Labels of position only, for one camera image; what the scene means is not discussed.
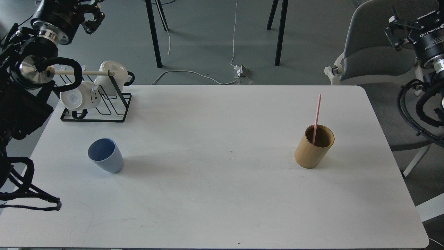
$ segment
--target wooden cup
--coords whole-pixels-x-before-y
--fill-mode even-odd
[[[323,125],[318,125],[313,145],[313,131],[314,125],[305,130],[304,136],[294,152],[296,162],[306,169],[316,167],[334,143],[333,132]]]

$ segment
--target label on cup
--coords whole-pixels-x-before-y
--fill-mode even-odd
[[[77,104],[79,102],[79,97],[76,94],[70,94],[68,96],[68,100],[72,103],[72,104]]]

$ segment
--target pink straw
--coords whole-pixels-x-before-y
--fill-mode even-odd
[[[313,141],[311,144],[314,145],[314,139],[316,138],[316,130],[317,130],[317,118],[319,117],[319,107],[321,106],[321,94],[319,94],[319,99],[317,100],[317,111],[316,111],[316,119],[314,120],[314,131],[313,131]]]

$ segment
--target blue cup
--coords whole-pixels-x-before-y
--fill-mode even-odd
[[[117,173],[123,168],[123,157],[116,143],[109,138],[98,139],[88,148],[88,157],[99,167]]]

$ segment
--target concrete floor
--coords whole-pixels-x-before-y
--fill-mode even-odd
[[[253,71],[241,85],[328,85],[323,74],[343,52],[349,23],[362,0],[298,0],[290,1],[285,27],[281,66],[274,66],[278,37],[279,10],[273,28],[266,30],[271,0],[239,0],[235,32],[233,64]],[[97,70],[105,60],[118,61],[136,75],[135,84],[150,84],[166,70],[191,70],[220,82],[234,80],[229,62],[233,56],[235,0],[176,0],[163,6],[170,28],[163,31],[158,13],[155,22],[163,68],[157,68],[143,0],[106,0],[102,11],[106,18],[92,35],[80,28],[70,45],[59,46],[59,56],[73,58],[89,70]],[[14,22],[22,22],[36,10],[35,1],[0,1],[0,35]],[[412,78],[393,77],[394,81]],[[349,81],[374,81],[379,77],[363,77]],[[169,73],[157,84],[212,85],[211,80],[189,73]],[[49,100],[55,105],[58,99]],[[22,141],[8,146],[10,156],[30,156],[43,128]],[[395,152],[403,170],[416,150]],[[405,179],[415,205],[444,192],[444,150],[433,145],[418,167]],[[429,237],[444,242],[444,216],[424,223]],[[427,249],[441,247],[430,241]]]

